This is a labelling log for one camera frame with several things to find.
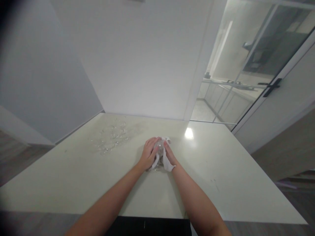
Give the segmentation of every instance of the white door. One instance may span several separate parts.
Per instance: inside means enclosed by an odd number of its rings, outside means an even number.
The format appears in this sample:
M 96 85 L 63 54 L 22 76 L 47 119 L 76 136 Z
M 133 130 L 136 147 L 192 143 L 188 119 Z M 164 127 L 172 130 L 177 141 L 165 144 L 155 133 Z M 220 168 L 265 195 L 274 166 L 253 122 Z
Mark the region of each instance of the white door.
M 190 120 L 235 134 L 315 42 L 314 27 L 315 1 L 228 0 Z

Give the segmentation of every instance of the wrist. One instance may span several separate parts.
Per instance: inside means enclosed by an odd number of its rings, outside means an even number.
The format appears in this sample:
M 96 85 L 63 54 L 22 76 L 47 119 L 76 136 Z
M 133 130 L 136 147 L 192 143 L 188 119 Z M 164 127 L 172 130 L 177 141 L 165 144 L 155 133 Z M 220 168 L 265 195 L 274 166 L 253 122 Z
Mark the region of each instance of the wrist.
M 138 162 L 135 166 L 134 169 L 139 172 L 140 174 L 143 174 L 143 172 L 145 171 L 145 168 L 143 167 L 143 165 L 141 164 L 141 162 Z

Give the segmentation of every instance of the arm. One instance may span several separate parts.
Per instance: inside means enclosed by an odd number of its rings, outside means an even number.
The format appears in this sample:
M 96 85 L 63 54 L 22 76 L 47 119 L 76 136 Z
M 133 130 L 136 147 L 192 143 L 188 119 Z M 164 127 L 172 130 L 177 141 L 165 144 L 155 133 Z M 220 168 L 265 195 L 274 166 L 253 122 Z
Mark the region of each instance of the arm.
M 164 147 L 170 163 L 176 165 L 172 174 L 189 220 L 198 235 L 230 236 L 231 233 L 211 200 L 179 164 L 167 142 L 164 142 Z
M 105 234 L 139 177 L 153 164 L 158 151 L 158 147 L 154 150 L 153 147 L 158 140 L 159 138 L 151 138 L 146 141 L 140 161 L 80 217 L 66 233 L 67 236 Z

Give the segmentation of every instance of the black door handle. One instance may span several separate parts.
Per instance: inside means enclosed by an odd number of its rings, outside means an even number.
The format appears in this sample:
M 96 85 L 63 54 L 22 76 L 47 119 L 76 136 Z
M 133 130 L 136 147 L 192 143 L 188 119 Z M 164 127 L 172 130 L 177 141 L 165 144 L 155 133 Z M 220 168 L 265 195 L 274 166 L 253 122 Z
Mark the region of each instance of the black door handle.
M 268 85 L 267 88 L 269 88 L 269 89 L 268 89 L 268 91 L 264 94 L 263 97 L 268 97 L 269 94 L 270 94 L 274 89 L 279 88 L 280 85 L 278 85 L 278 84 L 281 82 L 281 80 L 282 80 L 281 78 L 278 78 L 278 79 L 274 82 L 274 84 Z

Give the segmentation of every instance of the hand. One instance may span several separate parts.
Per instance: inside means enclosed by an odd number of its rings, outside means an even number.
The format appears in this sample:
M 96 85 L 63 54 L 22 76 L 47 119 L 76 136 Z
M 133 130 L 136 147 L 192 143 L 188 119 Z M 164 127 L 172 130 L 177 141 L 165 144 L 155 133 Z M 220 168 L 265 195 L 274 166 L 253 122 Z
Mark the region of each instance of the hand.
M 139 162 L 137 163 L 137 166 L 140 167 L 142 171 L 145 171 L 152 166 L 155 155 L 158 152 L 158 147 L 155 147 L 154 149 L 153 147 L 158 140 L 161 140 L 161 138 L 154 137 L 154 138 L 148 139 L 145 142 L 141 158 Z
M 166 157 L 168 158 L 168 160 L 170 161 L 170 163 L 175 166 L 178 165 L 178 161 L 176 159 L 176 157 L 173 154 L 172 149 L 170 148 L 170 146 L 168 145 L 168 143 L 166 141 L 164 141 L 164 147 L 166 150 Z

